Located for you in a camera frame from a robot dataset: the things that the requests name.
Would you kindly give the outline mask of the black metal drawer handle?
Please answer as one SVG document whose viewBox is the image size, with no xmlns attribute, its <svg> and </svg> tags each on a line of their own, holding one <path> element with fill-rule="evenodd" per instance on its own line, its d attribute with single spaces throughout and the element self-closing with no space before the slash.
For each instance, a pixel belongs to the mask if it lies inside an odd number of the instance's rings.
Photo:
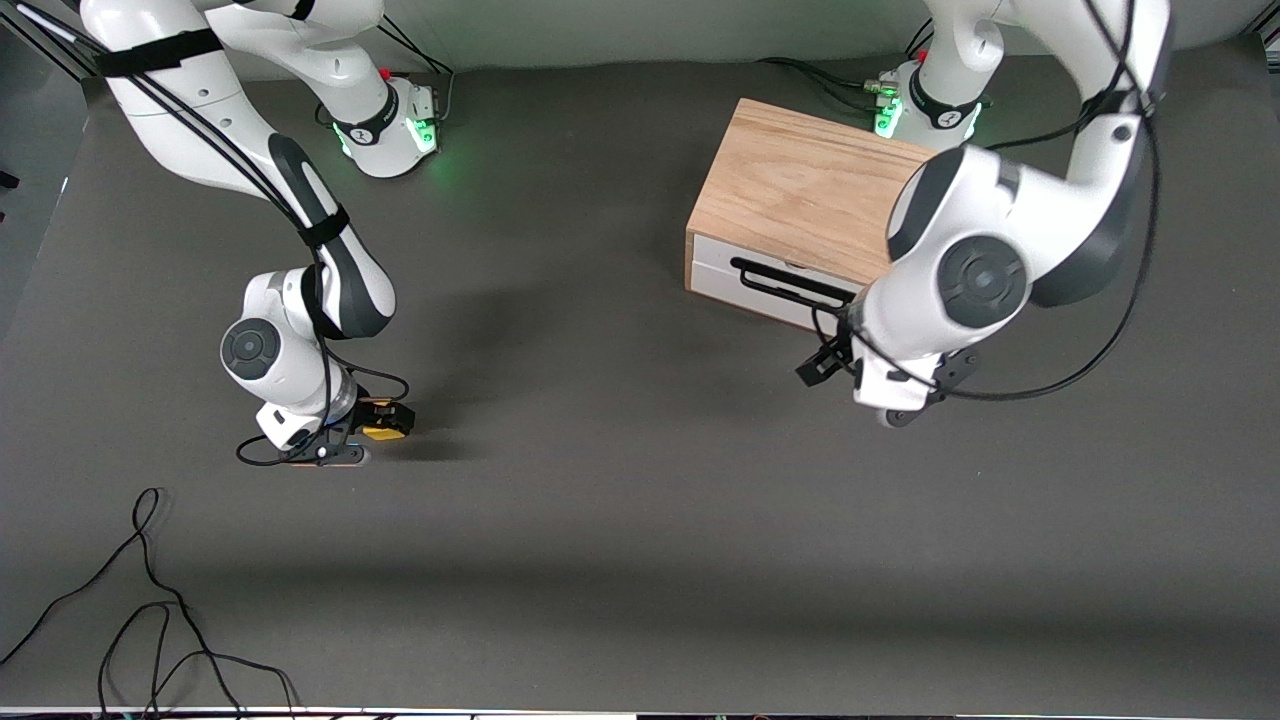
<svg viewBox="0 0 1280 720">
<path fill-rule="evenodd" d="M 741 286 L 810 309 L 837 310 L 851 304 L 858 296 L 856 291 L 809 279 L 746 258 L 731 258 L 730 265 L 739 272 Z"/>
</svg>

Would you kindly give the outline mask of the white-fronted wooden drawer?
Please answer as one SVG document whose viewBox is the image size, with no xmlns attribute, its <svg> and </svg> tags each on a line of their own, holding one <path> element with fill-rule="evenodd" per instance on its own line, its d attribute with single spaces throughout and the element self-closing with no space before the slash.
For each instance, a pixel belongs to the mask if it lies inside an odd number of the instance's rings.
<svg viewBox="0 0 1280 720">
<path fill-rule="evenodd" d="M 812 328 L 812 310 L 809 307 L 741 286 L 739 283 L 739 272 L 730 265 L 730 259 L 735 256 L 746 258 L 840 288 L 852 290 L 858 293 L 863 290 L 861 284 L 837 275 L 786 263 L 780 258 L 772 258 L 750 249 L 741 249 L 733 243 L 727 243 L 700 233 L 691 234 L 687 238 L 687 290 L 772 320 L 808 329 Z"/>
</svg>

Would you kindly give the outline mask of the wooden drawer cabinet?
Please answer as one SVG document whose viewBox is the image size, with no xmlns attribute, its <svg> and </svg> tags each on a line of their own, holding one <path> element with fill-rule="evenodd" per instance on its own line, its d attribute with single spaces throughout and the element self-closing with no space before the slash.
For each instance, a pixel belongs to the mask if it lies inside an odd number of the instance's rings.
<svg viewBox="0 0 1280 720">
<path fill-rule="evenodd" d="M 695 233 L 869 284 L 890 269 L 893 205 L 932 156 L 870 131 L 739 101 L 685 228 L 685 287 Z"/>
</svg>

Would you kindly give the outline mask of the dark grey table cloth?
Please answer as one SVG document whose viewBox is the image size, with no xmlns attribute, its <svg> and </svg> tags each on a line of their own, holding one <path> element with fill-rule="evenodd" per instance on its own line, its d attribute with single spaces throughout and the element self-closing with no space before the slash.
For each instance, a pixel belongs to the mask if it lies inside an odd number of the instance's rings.
<svg viewBox="0 0 1280 720">
<path fill-rule="evenodd" d="M 684 290 L 733 106 L 777 67 L 463 76 L 443 152 L 364 178 L 298 85 L 251 85 L 399 293 L 351 360 L 419 427 L 361 468 L 248 468 L 218 343 L 306 252 L 164 172 L 90 88 L 0 342 L 0 657 L 152 527 L 209 643 L 320 706 L 1280 716 L 1280 120 L 1252 38 L 1179 53 L 1158 241 L 1071 388 L 882 427 L 815 341 Z M 157 597 L 131 548 L 9 664 L 0 706 L 91 706 Z"/>
</svg>

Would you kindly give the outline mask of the black metal rail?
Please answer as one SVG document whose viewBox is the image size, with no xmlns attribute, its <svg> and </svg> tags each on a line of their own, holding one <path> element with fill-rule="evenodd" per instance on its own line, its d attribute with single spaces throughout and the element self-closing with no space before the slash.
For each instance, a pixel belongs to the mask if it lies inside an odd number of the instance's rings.
<svg viewBox="0 0 1280 720">
<path fill-rule="evenodd" d="M 77 82 L 97 77 L 93 61 L 81 51 L 74 35 L 46 23 L 46 13 L 33 19 L 19 9 L 23 0 L 0 0 L 0 27 Z"/>
</svg>

